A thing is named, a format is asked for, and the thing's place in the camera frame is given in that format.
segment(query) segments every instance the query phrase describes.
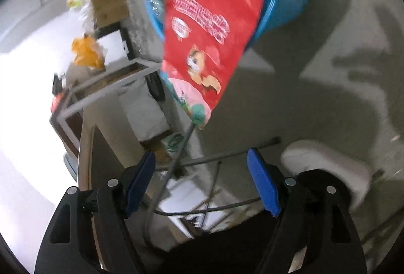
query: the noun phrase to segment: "metal screw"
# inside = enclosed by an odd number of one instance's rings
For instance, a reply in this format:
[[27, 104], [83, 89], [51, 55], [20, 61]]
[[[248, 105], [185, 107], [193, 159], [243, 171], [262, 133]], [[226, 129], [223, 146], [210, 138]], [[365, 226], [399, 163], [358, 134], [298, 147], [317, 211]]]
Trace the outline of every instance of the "metal screw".
[[108, 181], [108, 186], [109, 187], [115, 187], [116, 185], [118, 185], [118, 179], [110, 179], [109, 181]]
[[295, 186], [296, 185], [296, 181], [293, 178], [286, 178], [285, 179], [285, 184], [288, 186]]
[[77, 187], [72, 186], [67, 189], [67, 194], [69, 194], [69, 195], [73, 195], [76, 192], [77, 192]]
[[335, 189], [334, 186], [327, 186], [327, 192], [330, 194], [335, 194], [337, 190]]

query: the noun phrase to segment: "wire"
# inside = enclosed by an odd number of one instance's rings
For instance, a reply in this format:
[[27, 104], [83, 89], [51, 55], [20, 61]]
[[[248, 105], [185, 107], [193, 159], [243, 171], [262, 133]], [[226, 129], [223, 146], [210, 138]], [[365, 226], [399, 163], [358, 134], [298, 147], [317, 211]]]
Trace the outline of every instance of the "wire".
[[[220, 171], [220, 165], [222, 164], [222, 161], [218, 161], [217, 162], [217, 165], [216, 165], [216, 170], [215, 170], [215, 175], [214, 175], [214, 178], [213, 178], [213, 183], [212, 183], [212, 187], [211, 187], [211, 191], [210, 191], [210, 193], [209, 193], [209, 198], [208, 198], [208, 202], [207, 202], [207, 204], [206, 204], [206, 208], [207, 209], [209, 209], [209, 207], [211, 206], [211, 201], [212, 201], [212, 198], [213, 198], [213, 193], [215, 192], [215, 185], [216, 185], [216, 182], [217, 182], [217, 179], [219, 178], [219, 171]], [[206, 218], [208, 217], [208, 213], [204, 213], [203, 214], [203, 217], [202, 217], [202, 220], [201, 220], [201, 229], [203, 230], [203, 226], [205, 225], [205, 221], [206, 221]]]
[[157, 215], [162, 215], [162, 216], [198, 215], [198, 214], [213, 213], [215, 211], [221, 211], [221, 210], [227, 210], [227, 209], [232, 209], [232, 208], [236, 208], [236, 207], [241, 207], [241, 206], [245, 206], [250, 203], [258, 202], [260, 200], [261, 199], [259, 197], [256, 197], [255, 199], [250, 199], [247, 201], [223, 205], [222, 207], [216, 207], [216, 208], [210, 208], [210, 209], [204, 209], [204, 210], [185, 211], [185, 212], [181, 212], [181, 213], [165, 213], [164, 211], [155, 210], [154, 213]]
[[404, 214], [404, 207], [400, 208], [399, 210], [397, 210], [394, 214], [392, 214], [389, 218], [387, 218], [383, 223], [381, 223], [378, 227], [374, 228], [373, 230], [371, 230], [370, 232], [368, 232], [362, 239], [361, 243], [365, 244], [367, 243], [370, 239], [374, 238], [377, 233], [385, 230], [386, 228], [388, 228], [391, 223], [396, 220], [401, 218], [401, 216]]
[[[264, 149], [266, 147], [270, 147], [270, 146], [274, 146], [274, 145], [278, 145], [281, 143], [281, 138], [280, 137], [274, 137], [272, 139], [270, 139], [269, 141], [267, 141], [266, 143], [258, 146], [258, 149]], [[245, 149], [243, 151], [231, 151], [231, 152], [225, 152], [225, 153], [219, 153], [210, 157], [202, 157], [199, 159], [189, 159], [189, 160], [184, 160], [180, 163], [181, 167], [190, 167], [190, 166], [197, 166], [199, 164], [205, 164], [205, 163], [209, 163], [209, 162], [214, 162], [214, 161], [218, 161], [218, 160], [223, 160], [226, 159], [228, 157], [235, 157], [237, 155], [240, 154], [244, 154], [247, 153], [249, 150], [251, 149], [251, 147], [249, 147], [248, 149]], [[166, 170], [170, 165], [162, 165], [162, 166], [158, 166], [157, 170], [158, 171], [162, 171], [162, 170]]]
[[185, 146], [187, 145], [188, 140], [191, 137], [191, 134], [194, 129], [195, 129], [195, 124], [192, 123], [189, 126], [187, 133], [185, 134], [184, 139], [182, 140], [182, 142], [179, 146], [178, 152], [175, 154], [175, 157], [172, 160], [170, 167], [167, 170], [167, 174], [164, 176], [164, 178], [162, 180], [162, 185], [161, 185], [160, 189], [157, 190], [156, 193], [154, 193], [153, 199], [150, 202], [149, 208], [147, 209], [147, 212], [146, 212], [146, 216], [143, 220], [142, 237], [145, 242], [145, 245], [156, 251], [160, 250], [160, 248], [157, 248], [152, 244], [151, 237], [150, 237], [150, 228], [152, 226], [153, 215], [155, 213], [155, 209], [156, 209], [158, 203], [160, 202], [160, 200], [164, 194], [168, 181], [170, 180], [171, 176], [173, 175], [176, 167], [179, 165], [179, 159], [180, 159], [180, 157], [185, 149]]

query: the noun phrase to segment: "metal rod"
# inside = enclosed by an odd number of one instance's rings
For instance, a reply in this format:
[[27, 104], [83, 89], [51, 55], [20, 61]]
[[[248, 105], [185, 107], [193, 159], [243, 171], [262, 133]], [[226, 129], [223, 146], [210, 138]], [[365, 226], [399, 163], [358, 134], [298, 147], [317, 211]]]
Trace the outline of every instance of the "metal rod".
[[235, 213], [235, 211], [230, 211], [227, 215], [223, 216], [221, 219], [219, 219], [216, 223], [214, 223], [212, 225], [211, 228], [209, 228], [209, 232], [212, 231], [212, 229], [214, 229], [215, 227], [217, 227], [218, 225], [220, 225], [221, 223], [223, 223], [227, 218], [229, 218], [231, 215], [233, 215]]
[[[221, 189], [216, 190], [215, 192], [213, 192], [213, 196], [212, 196], [212, 197], [214, 197], [215, 195], [219, 194], [221, 191], [222, 191]], [[200, 202], [198, 205], [196, 205], [195, 207], [193, 207], [193, 208], [191, 209], [191, 211], [194, 211], [194, 210], [196, 210], [196, 209], [199, 209], [200, 207], [202, 207], [202, 206], [206, 203], [206, 201], [207, 201], [206, 199], [203, 200], [203, 201]]]
[[221, 207], [210, 208], [210, 209], [205, 209], [205, 210], [182, 211], [180, 213], [165, 213], [164, 211], [155, 210], [154, 213], [156, 213], [157, 215], [162, 215], [162, 216], [198, 215], [198, 214], [213, 213], [215, 211], [222, 211], [222, 210], [232, 209], [232, 208], [236, 208], [236, 207], [241, 207], [241, 206], [245, 206], [247, 204], [258, 202], [258, 201], [261, 201], [261, 199], [259, 197], [256, 197], [255, 199], [250, 199], [247, 201], [232, 203], [232, 204], [228, 204], [228, 205], [223, 205]]
[[60, 128], [66, 133], [66, 136], [73, 143], [74, 147], [79, 150], [80, 149], [80, 141], [77, 136], [74, 134], [73, 130], [71, 130], [70, 126], [67, 124], [66, 120], [63, 117], [57, 117], [57, 122], [60, 125]]
[[152, 225], [153, 215], [155, 213], [156, 207], [159, 204], [159, 202], [163, 196], [163, 193], [164, 193], [164, 190], [166, 188], [168, 181], [170, 180], [171, 176], [174, 173], [174, 170], [176, 169], [176, 167], [179, 164], [179, 159], [180, 159], [183, 151], [185, 150], [188, 140], [191, 137], [195, 127], [196, 126], [194, 123], [191, 123], [191, 125], [189, 126], [187, 133], [185, 134], [184, 139], [182, 140], [182, 142], [179, 146], [178, 152], [175, 154], [174, 159], [172, 159], [172, 162], [167, 171], [167, 174], [164, 176], [164, 178], [162, 180], [162, 185], [161, 185], [160, 189], [157, 190], [156, 193], [154, 193], [153, 199], [151, 200], [149, 208], [147, 209], [147, 213], [146, 213], [145, 219], [143, 221], [142, 235], [143, 235], [143, 240], [144, 240], [146, 246], [148, 246], [149, 248], [156, 249], [156, 247], [152, 244], [152, 241], [150, 238], [150, 227]]
[[[281, 143], [281, 139], [280, 137], [274, 137], [272, 139], [270, 139], [268, 141], [268, 143], [265, 143], [259, 147], [257, 147], [258, 149], [264, 149], [265, 147], [270, 147], [270, 146], [274, 146], [274, 145], [278, 145]], [[227, 153], [219, 153], [219, 154], [215, 154], [211, 157], [202, 157], [202, 158], [198, 158], [198, 159], [191, 159], [191, 160], [187, 160], [187, 161], [183, 161], [180, 163], [181, 167], [189, 167], [189, 166], [196, 166], [199, 164], [205, 164], [205, 163], [209, 163], [209, 162], [214, 162], [214, 161], [218, 161], [218, 160], [223, 160], [227, 157], [234, 157], [236, 155], [240, 155], [240, 154], [244, 154], [247, 153], [249, 150], [251, 149], [251, 147], [249, 147], [248, 149], [245, 149], [243, 151], [232, 151], [232, 152], [227, 152]], [[166, 170], [169, 166], [159, 166], [158, 170]]]
[[384, 229], [388, 228], [391, 225], [391, 222], [394, 221], [395, 219], [398, 219], [399, 217], [401, 217], [402, 215], [404, 215], [404, 207], [400, 208], [399, 210], [397, 210], [394, 214], [392, 214], [385, 222], [381, 223], [378, 227], [374, 228], [373, 230], [371, 230], [369, 233], [367, 233], [361, 243], [365, 244], [367, 243], [370, 239], [372, 239], [375, 235], [377, 235], [377, 233], [379, 233], [380, 231], [383, 231]]
[[[217, 165], [216, 165], [215, 175], [213, 177], [213, 183], [212, 183], [211, 191], [209, 192], [209, 198], [208, 198], [207, 205], [206, 205], [207, 209], [209, 209], [209, 207], [211, 206], [211, 201], [213, 198], [215, 185], [216, 185], [217, 179], [219, 177], [219, 171], [220, 171], [221, 164], [222, 164], [222, 161], [218, 161]], [[206, 221], [207, 217], [208, 217], [208, 213], [204, 213], [203, 217], [202, 217], [202, 221], [201, 221], [201, 226], [200, 226], [202, 230], [203, 230], [203, 226], [205, 225], [205, 221]]]
[[155, 67], [156, 71], [159, 71], [159, 69], [161, 69], [161, 63], [149, 61], [147, 59], [140, 58], [140, 57], [135, 58], [135, 59], [139, 64], [142, 64], [143, 66]]
[[[71, 100], [73, 101], [73, 103], [77, 103], [77, 102], [78, 102], [78, 99], [77, 99], [77, 97], [76, 97], [76, 95], [75, 95], [74, 93], [71, 94]], [[81, 110], [78, 111], [78, 112], [80, 113], [81, 117], [84, 116], [84, 111], [83, 111], [83, 109], [81, 109]]]
[[380, 247], [383, 243], [385, 243], [391, 235], [394, 233], [394, 231], [397, 230], [397, 228], [401, 225], [401, 220], [397, 221], [395, 225], [391, 224], [390, 227], [386, 230], [386, 232], [383, 234], [382, 237], [378, 238], [377, 243], [373, 243], [372, 248], [365, 254], [365, 259], [376, 259], [378, 261], [377, 257], [380, 251]]
[[92, 78], [90, 78], [90, 79], [87, 79], [85, 82], [79, 84], [78, 86], [73, 87], [73, 88], [71, 89], [71, 91], [72, 91], [73, 93], [80, 92], [80, 91], [82, 91], [82, 90], [84, 90], [84, 89], [86, 89], [86, 88], [88, 88], [88, 87], [94, 85], [95, 83], [101, 81], [102, 79], [107, 78], [107, 77], [110, 76], [111, 74], [116, 73], [116, 72], [118, 72], [119, 70], [122, 70], [122, 69], [124, 69], [124, 68], [126, 68], [126, 67], [129, 67], [129, 66], [132, 65], [132, 64], [136, 64], [136, 63], [138, 63], [138, 62], [139, 62], [139, 61], [138, 61], [137, 58], [132, 59], [132, 60], [129, 61], [128, 63], [124, 63], [123, 65], [119, 65], [118, 67], [115, 67], [114, 69], [111, 69], [111, 70], [102, 72], [102, 73], [100, 73], [100, 74], [98, 74], [98, 75], [96, 75], [96, 76], [94, 76], [94, 77], [92, 77]]
[[61, 111], [63, 111], [64, 109], [69, 107], [72, 97], [73, 97], [73, 92], [70, 89], [68, 95], [66, 96], [66, 99], [64, 99], [64, 101], [63, 101], [63, 104], [61, 106], [61, 109], [62, 109]]
[[60, 115], [63, 118], [68, 118], [71, 117], [73, 114], [79, 112], [80, 110], [86, 108], [88, 105], [94, 103], [101, 97], [104, 97], [108, 94], [114, 93], [116, 90], [118, 90], [120, 87], [125, 86], [128, 83], [132, 83], [138, 79], [142, 79], [149, 75], [150, 73], [156, 72], [155, 67], [148, 67], [146, 69], [143, 69], [142, 71], [133, 73], [127, 77], [124, 77], [118, 81], [115, 81], [106, 87], [86, 96], [85, 98], [79, 100], [77, 103], [74, 103], [73, 105], [67, 107], [65, 110], [61, 111]]

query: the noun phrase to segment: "blue gripper pad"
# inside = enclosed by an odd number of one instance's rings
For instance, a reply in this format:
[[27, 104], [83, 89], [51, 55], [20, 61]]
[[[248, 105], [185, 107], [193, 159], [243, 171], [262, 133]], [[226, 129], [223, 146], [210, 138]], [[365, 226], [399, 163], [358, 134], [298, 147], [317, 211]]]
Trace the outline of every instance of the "blue gripper pad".
[[125, 207], [127, 215], [138, 210], [155, 169], [156, 155], [153, 152], [145, 153], [137, 165], [136, 175], [127, 190]]
[[264, 204], [264, 208], [270, 211], [274, 217], [280, 214], [278, 190], [271, 178], [261, 154], [257, 149], [250, 149], [247, 153], [247, 166], [250, 170], [252, 180]]

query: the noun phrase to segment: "red snack bag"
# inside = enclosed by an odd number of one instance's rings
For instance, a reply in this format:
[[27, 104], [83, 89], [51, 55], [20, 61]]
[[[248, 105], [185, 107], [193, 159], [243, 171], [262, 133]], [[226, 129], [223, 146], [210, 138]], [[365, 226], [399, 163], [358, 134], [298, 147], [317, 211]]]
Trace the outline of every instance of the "red snack bag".
[[161, 77], [203, 128], [253, 35], [263, 0], [166, 0]]

